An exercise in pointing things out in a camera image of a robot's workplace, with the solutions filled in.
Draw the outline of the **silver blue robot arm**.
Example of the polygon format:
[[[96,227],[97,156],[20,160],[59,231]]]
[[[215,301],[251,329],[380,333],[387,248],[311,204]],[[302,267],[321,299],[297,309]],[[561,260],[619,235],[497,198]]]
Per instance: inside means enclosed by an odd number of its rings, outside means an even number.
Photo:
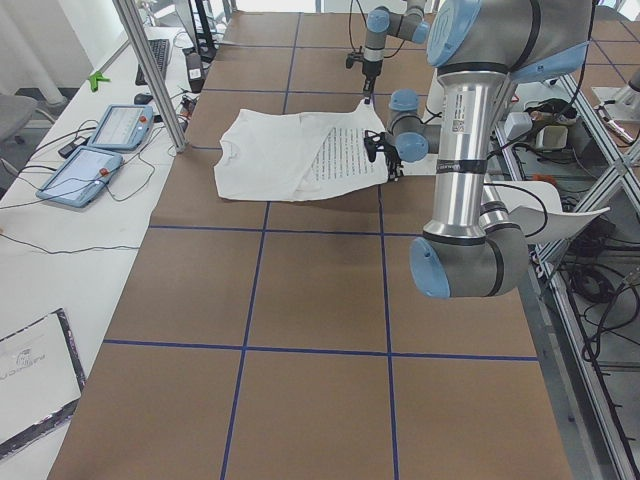
[[[406,2],[403,14],[393,13],[379,6],[366,19],[366,36],[361,54],[362,73],[365,77],[363,96],[366,104],[372,99],[377,78],[381,75],[384,50],[389,36],[415,44],[427,40],[430,24],[425,20],[425,0]]]
[[[590,1],[448,1],[427,59],[444,91],[431,220],[410,248],[416,287],[434,298],[491,297],[526,272],[530,235],[485,181],[489,141],[515,88],[585,61]]]

